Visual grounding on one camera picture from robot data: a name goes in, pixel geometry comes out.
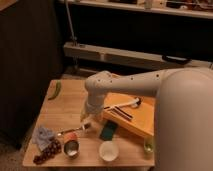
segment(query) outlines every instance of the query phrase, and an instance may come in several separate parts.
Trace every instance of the wall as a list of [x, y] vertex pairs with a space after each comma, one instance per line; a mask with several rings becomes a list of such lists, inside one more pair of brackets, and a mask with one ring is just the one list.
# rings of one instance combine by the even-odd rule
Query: wall
[[0, 136], [17, 145], [62, 72], [53, 0], [19, 0], [0, 12]]

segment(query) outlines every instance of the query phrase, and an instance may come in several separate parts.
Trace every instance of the grapes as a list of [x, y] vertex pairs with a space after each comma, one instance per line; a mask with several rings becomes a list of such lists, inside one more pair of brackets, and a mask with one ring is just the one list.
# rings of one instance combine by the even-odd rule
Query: grapes
[[44, 163], [46, 160], [50, 158], [54, 158], [54, 156], [58, 153], [61, 153], [61, 143], [57, 139], [52, 139], [51, 144], [47, 146], [42, 152], [41, 155], [36, 155], [33, 159], [33, 163], [39, 165]]

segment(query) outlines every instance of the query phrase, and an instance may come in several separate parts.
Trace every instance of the metal bowl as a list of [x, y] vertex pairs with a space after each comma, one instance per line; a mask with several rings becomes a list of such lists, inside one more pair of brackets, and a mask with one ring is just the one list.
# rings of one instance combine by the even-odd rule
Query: metal bowl
[[79, 143], [76, 140], [70, 140], [64, 144], [64, 153], [69, 157], [77, 156]]

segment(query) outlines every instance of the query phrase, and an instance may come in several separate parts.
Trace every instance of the food item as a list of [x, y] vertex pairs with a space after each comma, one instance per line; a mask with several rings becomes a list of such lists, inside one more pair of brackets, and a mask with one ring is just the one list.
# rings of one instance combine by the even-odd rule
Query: food item
[[48, 98], [48, 100], [55, 99], [58, 96], [60, 91], [61, 91], [61, 82], [58, 81], [56, 83], [55, 92], [53, 93], [53, 95], [51, 97]]
[[36, 155], [33, 159], [33, 162], [37, 165], [44, 163], [46, 160], [50, 158], [54, 158], [54, 156], [61, 152], [61, 143], [57, 139], [53, 139], [51, 144], [45, 148], [41, 155]]
[[77, 140], [77, 135], [74, 132], [64, 134], [63, 138], [64, 143], [67, 143], [70, 140]]

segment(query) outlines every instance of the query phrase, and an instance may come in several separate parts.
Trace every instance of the cloth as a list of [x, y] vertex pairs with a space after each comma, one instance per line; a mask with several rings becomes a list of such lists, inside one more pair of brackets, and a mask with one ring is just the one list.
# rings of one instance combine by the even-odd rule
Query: cloth
[[44, 126], [39, 126], [36, 128], [32, 135], [32, 142], [38, 145], [38, 148], [43, 151], [50, 143], [51, 139], [55, 137], [55, 133], [45, 128]]

